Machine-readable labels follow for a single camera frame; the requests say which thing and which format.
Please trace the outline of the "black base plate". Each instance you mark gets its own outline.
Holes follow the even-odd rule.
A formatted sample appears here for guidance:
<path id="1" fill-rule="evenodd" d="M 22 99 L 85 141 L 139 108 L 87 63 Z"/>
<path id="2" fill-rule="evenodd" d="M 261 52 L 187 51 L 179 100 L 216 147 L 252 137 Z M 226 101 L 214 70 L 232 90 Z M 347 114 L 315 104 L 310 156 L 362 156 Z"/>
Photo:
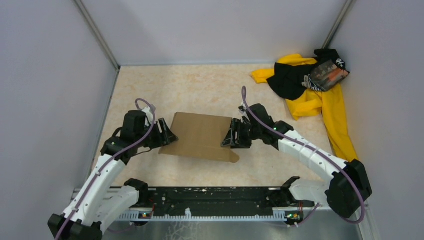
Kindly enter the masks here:
<path id="1" fill-rule="evenodd" d="M 150 187 L 133 208 L 155 217 L 271 217 L 274 209 L 314 207 L 282 187 Z"/>

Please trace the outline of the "aluminium frame rail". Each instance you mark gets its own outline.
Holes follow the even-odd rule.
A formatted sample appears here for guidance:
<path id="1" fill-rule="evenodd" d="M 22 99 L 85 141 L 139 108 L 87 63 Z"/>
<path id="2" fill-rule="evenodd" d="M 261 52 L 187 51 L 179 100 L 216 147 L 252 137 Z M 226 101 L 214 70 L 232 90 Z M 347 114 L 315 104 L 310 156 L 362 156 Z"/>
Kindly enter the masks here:
<path id="1" fill-rule="evenodd" d="M 298 200 L 281 187 L 149 187 L 132 179 L 122 187 L 80 190 L 48 226 L 61 240 L 100 240 L 115 221 L 148 222 L 282 222 L 299 227 L 322 200 Z"/>

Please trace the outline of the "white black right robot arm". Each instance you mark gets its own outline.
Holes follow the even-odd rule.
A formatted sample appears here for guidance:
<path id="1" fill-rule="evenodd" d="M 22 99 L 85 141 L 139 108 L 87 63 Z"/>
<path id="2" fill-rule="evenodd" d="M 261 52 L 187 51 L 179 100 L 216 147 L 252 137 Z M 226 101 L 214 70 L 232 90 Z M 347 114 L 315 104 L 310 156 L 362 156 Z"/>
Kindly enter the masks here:
<path id="1" fill-rule="evenodd" d="M 240 119 L 233 118 L 222 146 L 250 149 L 253 141 L 262 141 L 277 151 L 291 155 L 320 177 L 320 181 L 292 177 L 284 186 L 281 199 L 287 206 L 310 201 L 329 206 L 348 219 L 373 194 L 366 168 L 357 159 L 347 161 L 330 154 L 301 136 L 285 121 L 274 121 L 258 103 L 239 106 Z"/>

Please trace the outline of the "black cloth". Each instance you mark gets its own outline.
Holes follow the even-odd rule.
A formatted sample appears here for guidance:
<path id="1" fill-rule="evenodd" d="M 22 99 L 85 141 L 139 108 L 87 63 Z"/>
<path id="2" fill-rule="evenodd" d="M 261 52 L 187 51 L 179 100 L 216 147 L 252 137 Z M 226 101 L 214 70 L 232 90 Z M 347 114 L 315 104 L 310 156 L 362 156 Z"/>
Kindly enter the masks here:
<path id="1" fill-rule="evenodd" d="M 304 76 L 307 76 L 317 65 L 328 60 L 341 57 L 335 49 L 316 49 L 313 58 L 316 63 L 307 63 L 297 66 L 288 63 L 276 63 L 274 75 L 266 82 L 270 88 L 281 98 L 294 101 L 302 96 L 309 88 L 302 86 Z"/>

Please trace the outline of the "brown cardboard box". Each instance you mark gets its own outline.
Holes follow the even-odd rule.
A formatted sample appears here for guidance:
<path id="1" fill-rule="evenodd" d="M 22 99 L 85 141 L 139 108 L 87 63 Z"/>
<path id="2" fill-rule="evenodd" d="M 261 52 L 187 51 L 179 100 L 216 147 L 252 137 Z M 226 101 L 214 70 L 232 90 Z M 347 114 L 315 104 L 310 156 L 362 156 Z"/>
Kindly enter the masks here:
<path id="1" fill-rule="evenodd" d="M 160 154 L 237 163 L 239 155 L 229 146 L 221 146 L 230 125 L 231 117 L 176 112 L 170 130 L 178 141 L 161 147 Z"/>

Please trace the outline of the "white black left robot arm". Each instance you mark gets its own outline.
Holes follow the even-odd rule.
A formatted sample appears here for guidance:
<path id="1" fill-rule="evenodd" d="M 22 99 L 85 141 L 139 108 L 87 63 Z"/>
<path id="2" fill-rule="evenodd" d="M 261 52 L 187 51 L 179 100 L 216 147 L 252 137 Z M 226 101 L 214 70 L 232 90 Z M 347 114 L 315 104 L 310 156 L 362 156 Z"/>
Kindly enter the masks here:
<path id="1" fill-rule="evenodd" d="M 171 127 L 152 107 L 131 110 L 103 145 L 97 163 L 75 199 L 48 228 L 56 240 L 100 240 L 110 225 L 130 207 L 149 203 L 147 183 L 129 179 L 110 200 L 104 197 L 117 176 L 139 153 L 164 148 L 173 155 L 223 162 L 239 158 L 221 145 L 231 124 L 225 116 L 178 112 Z"/>

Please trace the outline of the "patterned grey pouch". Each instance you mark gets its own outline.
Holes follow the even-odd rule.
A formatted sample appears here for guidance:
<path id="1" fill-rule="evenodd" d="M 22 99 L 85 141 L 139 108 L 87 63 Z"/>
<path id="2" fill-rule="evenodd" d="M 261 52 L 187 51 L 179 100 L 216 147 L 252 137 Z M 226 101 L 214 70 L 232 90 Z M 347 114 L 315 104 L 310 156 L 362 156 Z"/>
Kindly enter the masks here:
<path id="1" fill-rule="evenodd" d="M 320 63 L 308 75 L 305 75 L 301 85 L 314 91 L 328 92 L 349 74 L 341 58 L 330 59 Z"/>

